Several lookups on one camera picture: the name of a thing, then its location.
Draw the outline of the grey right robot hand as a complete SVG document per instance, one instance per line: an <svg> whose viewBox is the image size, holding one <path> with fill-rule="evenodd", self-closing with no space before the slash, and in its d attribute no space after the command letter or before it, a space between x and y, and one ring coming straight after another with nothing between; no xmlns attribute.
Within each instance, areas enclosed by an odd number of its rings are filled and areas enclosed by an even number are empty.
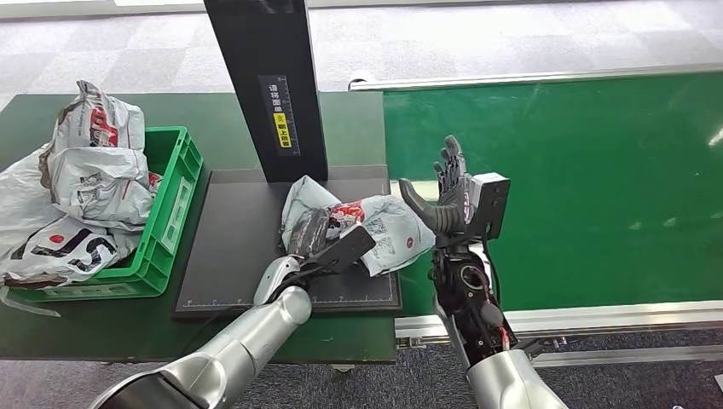
<svg viewBox="0 0 723 409"><path fill-rule="evenodd" d="M464 233L471 220L470 183L466 160L461 146L453 135L444 140L440 151L442 163L435 162L438 200L435 204L420 196L413 183L406 178L398 180L405 204L435 234Z"/></svg>

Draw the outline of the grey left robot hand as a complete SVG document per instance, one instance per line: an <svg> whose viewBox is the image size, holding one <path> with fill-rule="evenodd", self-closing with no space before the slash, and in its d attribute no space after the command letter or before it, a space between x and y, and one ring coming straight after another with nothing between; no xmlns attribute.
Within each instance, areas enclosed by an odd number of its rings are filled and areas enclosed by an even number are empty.
<svg viewBox="0 0 723 409"><path fill-rule="evenodd" d="M287 253L303 259L319 253L326 246L329 218L327 208L309 208L302 212L293 225Z"/></svg>

